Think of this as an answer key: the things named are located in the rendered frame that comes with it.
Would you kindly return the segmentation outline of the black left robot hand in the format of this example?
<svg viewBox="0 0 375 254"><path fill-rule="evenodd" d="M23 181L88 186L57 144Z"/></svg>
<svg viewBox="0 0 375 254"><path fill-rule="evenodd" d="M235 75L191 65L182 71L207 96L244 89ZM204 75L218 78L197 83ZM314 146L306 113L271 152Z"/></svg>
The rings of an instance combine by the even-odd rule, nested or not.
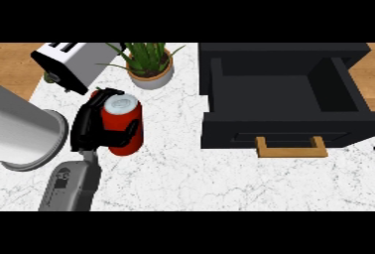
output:
<svg viewBox="0 0 375 254"><path fill-rule="evenodd" d="M101 145L95 141L95 124L98 123L99 108L113 95L123 95L125 91L114 88L98 89L89 102L82 106L71 130L71 147L74 152L95 151Z"/></svg>

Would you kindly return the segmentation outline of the red can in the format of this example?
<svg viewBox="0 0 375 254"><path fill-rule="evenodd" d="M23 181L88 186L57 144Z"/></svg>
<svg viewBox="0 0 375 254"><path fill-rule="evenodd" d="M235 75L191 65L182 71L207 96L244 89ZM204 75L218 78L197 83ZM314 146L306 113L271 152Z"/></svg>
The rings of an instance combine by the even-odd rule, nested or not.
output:
<svg viewBox="0 0 375 254"><path fill-rule="evenodd" d="M142 104L126 93L113 95L98 112L94 140L117 156L132 155L144 144Z"/></svg>

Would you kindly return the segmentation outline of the black open drawer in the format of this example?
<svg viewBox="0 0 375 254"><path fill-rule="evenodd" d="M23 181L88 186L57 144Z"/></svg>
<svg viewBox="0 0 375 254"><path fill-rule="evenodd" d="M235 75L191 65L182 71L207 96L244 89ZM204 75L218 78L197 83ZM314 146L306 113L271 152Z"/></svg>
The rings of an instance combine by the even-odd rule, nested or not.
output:
<svg viewBox="0 0 375 254"><path fill-rule="evenodd" d="M303 75L223 74L212 60L210 111L201 147L246 149L263 137L272 148L308 148L319 136L328 148L375 137L375 112L340 58L322 59Z"/></svg>

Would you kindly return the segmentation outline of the black drawer cabinet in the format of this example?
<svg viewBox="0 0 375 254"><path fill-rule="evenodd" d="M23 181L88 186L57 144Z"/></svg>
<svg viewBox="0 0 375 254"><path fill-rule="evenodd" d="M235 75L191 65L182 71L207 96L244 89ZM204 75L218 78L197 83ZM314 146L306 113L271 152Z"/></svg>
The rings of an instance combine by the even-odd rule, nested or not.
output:
<svg viewBox="0 0 375 254"><path fill-rule="evenodd" d="M325 58L352 68L371 52L367 43L200 43L200 94L209 94L212 60L225 75L306 75Z"/></svg>

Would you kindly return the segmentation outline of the grey cylindrical appliance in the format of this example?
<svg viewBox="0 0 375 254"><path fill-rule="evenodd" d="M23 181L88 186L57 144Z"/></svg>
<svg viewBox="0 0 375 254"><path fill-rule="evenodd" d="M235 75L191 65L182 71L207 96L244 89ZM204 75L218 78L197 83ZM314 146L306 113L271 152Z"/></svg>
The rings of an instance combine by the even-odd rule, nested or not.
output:
<svg viewBox="0 0 375 254"><path fill-rule="evenodd" d="M0 165L15 172L43 167L61 152L68 133L65 116L0 85Z"/></svg>

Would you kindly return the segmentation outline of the white toaster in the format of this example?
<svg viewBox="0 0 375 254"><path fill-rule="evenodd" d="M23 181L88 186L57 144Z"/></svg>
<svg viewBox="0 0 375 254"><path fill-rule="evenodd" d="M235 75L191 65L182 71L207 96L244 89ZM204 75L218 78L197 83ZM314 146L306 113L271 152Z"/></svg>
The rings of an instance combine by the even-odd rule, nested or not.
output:
<svg viewBox="0 0 375 254"><path fill-rule="evenodd" d="M89 92L89 87L111 63L125 43L45 43L32 52L32 58L46 71L52 81L68 91Z"/></svg>

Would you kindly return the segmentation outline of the green potted plant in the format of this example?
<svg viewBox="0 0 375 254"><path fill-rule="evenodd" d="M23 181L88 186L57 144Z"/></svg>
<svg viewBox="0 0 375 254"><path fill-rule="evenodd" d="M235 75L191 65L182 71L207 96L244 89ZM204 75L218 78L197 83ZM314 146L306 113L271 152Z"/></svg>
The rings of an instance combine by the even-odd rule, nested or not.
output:
<svg viewBox="0 0 375 254"><path fill-rule="evenodd" d="M126 62L126 65L108 63L107 66L123 68L139 88L145 90L161 88L172 80L175 73L173 56L184 47L170 52L164 43L126 43L127 55L114 44L107 43L107 45Z"/></svg>

